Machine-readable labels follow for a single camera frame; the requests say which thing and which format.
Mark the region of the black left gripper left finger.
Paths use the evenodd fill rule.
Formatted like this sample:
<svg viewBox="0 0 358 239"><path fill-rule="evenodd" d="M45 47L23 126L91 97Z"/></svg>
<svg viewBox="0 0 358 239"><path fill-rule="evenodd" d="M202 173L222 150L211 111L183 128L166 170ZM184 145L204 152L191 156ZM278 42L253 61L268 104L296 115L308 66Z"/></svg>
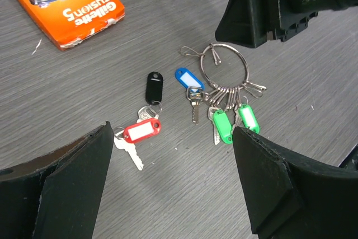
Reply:
<svg viewBox="0 0 358 239"><path fill-rule="evenodd" d="M105 122L46 155L1 170L1 238L92 238L114 132Z"/></svg>

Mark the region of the silver key with blue tag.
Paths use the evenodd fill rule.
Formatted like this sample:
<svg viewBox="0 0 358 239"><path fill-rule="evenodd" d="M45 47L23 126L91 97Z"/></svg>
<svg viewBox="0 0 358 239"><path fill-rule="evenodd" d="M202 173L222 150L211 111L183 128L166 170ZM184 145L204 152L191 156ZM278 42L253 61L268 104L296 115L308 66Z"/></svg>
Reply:
<svg viewBox="0 0 358 239"><path fill-rule="evenodd" d="M189 86L186 90L186 98L192 106L192 122L196 125L199 123L199 105L202 101L203 94L201 87Z"/></svg>

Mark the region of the blue key tag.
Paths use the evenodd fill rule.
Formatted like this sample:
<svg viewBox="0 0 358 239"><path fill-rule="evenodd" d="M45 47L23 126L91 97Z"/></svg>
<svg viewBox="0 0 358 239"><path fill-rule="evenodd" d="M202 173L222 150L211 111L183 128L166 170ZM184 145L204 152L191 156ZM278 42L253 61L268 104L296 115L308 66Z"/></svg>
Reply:
<svg viewBox="0 0 358 239"><path fill-rule="evenodd" d="M198 87L205 89L204 84L187 68L180 67L175 71L175 78L184 88Z"/></svg>

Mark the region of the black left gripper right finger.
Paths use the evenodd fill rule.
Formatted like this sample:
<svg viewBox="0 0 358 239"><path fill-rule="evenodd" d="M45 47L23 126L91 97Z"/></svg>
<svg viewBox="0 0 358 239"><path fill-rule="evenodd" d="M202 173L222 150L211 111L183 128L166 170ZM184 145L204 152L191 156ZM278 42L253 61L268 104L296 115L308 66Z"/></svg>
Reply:
<svg viewBox="0 0 358 239"><path fill-rule="evenodd" d="M332 166L241 127L233 148L254 235L357 237L356 148Z"/></svg>

